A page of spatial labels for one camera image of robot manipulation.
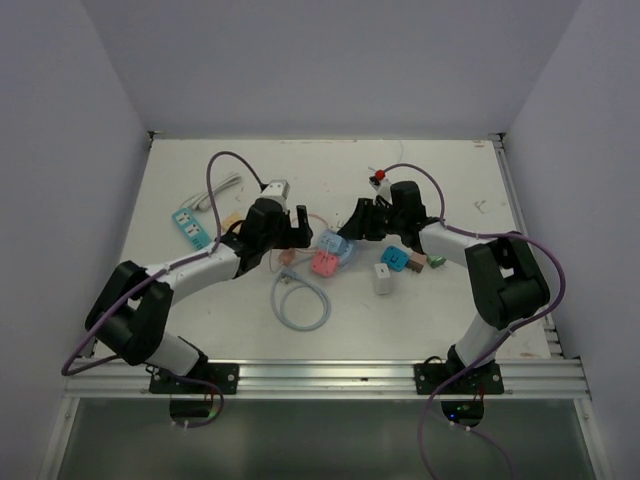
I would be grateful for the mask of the orange usb charger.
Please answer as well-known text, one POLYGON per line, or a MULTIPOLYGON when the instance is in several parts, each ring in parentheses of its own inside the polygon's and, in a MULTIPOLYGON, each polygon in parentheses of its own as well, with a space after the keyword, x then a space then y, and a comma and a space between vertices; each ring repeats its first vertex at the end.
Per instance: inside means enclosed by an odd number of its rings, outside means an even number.
POLYGON ((278 256, 279 264, 283 267, 288 267, 296 257, 295 249, 282 250, 278 256))

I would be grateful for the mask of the pink cube plug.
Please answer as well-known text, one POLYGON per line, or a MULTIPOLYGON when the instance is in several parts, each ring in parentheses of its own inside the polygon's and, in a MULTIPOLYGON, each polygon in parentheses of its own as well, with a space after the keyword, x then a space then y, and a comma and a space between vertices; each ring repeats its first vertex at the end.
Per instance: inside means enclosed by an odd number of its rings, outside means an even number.
POLYGON ((317 251, 311 259, 311 271, 323 278, 330 278, 338 272, 339 257, 326 251, 317 251))

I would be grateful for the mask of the light blue round socket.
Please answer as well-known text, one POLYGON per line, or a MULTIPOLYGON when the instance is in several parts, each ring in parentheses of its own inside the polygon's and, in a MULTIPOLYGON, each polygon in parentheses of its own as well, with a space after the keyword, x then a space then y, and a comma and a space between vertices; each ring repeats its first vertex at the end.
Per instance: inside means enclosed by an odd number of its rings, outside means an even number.
POLYGON ((344 270, 356 255, 356 242, 351 240, 345 241, 345 250, 337 256, 337 272, 344 270))

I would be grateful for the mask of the blue square adapter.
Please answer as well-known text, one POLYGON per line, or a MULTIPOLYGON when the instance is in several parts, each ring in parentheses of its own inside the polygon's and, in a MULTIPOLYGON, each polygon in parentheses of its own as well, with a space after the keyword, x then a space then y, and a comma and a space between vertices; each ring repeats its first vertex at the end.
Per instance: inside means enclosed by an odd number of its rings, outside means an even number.
POLYGON ((381 255, 381 262, 395 272, 401 272, 407 266, 410 255, 396 246, 388 246, 381 255))

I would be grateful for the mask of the white charger plug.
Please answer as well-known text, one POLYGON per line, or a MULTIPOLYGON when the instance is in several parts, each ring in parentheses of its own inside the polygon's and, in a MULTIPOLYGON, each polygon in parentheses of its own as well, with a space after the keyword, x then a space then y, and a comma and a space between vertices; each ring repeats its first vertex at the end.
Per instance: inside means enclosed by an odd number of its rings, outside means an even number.
POLYGON ((374 292, 379 295, 389 295, 393 291, 393 279, 391 270, 386 263, 376 263, 374 271, 374 292))

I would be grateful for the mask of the tan wooden socket cube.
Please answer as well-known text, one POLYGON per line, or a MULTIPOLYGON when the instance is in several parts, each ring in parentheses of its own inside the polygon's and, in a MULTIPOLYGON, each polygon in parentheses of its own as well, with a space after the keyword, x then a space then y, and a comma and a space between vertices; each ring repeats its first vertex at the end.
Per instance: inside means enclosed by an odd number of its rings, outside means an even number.
POLYGON ((236 222, 241 221, 243 217, 234 212, 221 221, 221 227, 224 231, 228 231, 236 222))

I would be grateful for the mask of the green plug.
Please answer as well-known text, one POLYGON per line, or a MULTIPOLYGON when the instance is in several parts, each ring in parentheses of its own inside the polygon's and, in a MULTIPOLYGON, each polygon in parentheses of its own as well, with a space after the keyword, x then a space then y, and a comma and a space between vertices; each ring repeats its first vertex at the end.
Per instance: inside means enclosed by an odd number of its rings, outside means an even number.
POLYGON ((442 267, 446 264, 446 262, 447 262, 447 259, 442 256, 436 256, 436 255, 427 256, 427 263, 432 269, 437 269, 439 267, 442 267))

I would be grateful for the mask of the teal power strip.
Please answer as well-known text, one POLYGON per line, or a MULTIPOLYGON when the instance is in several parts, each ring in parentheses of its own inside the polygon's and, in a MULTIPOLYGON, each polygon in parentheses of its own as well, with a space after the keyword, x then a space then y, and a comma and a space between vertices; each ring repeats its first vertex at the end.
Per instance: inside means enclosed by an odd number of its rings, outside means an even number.
POLYGON ((172 219, 195 250, 201 250, 212 243, 209 234, 201 226, 191 209, 180 208, 176 210, 172 214, 172 219))

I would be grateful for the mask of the light blue usb charger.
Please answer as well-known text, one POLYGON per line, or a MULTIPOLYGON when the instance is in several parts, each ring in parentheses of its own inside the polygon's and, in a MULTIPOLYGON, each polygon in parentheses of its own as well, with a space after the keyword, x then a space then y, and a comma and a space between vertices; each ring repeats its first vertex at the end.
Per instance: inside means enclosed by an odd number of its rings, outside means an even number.
POLYGON ((327 229, 321 234, 317 247, 319 250, 326 253, 341 256, 344 254, 347 244, 343 237, 338 235, 336 232, 327 229))

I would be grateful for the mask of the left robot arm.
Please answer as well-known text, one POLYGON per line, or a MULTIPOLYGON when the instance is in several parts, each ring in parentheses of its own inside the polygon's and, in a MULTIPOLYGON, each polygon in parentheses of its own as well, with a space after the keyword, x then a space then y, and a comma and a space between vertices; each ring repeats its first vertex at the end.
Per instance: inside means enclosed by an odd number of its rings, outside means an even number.
POLYGON ((172 374, 185 392, 201 390, 208 379, 208 358, 166 331, 171 308, 205 288, 243 276, 272 249, 308 247, 313 232, 306 207, 298 205, 296 214, 292 223, 280 203, 259 198, 235 231, 191 256, 158 266, 120 263, 85 321, 87 334, 131 366, 156 367, 172 374))

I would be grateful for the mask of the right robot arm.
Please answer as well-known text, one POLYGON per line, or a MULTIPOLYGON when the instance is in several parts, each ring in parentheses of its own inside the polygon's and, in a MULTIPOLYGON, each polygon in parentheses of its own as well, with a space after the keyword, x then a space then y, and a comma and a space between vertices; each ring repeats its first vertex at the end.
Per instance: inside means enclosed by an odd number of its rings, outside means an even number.
POLYGON ((517 234, 483 239, 455 233, 427 214, 419 186, 370 178, 376 196, 357 200, 354 213, 339 229, 348 240, 381 241, 396 235, 415 253, 440 254, 467 270, 476 314, 463 337, 452 345, 442 366, 424 376, 468 392, 481 370, 494 361, 487 350, 517 321, 550 301, 548 284, 526 241, 517 234))

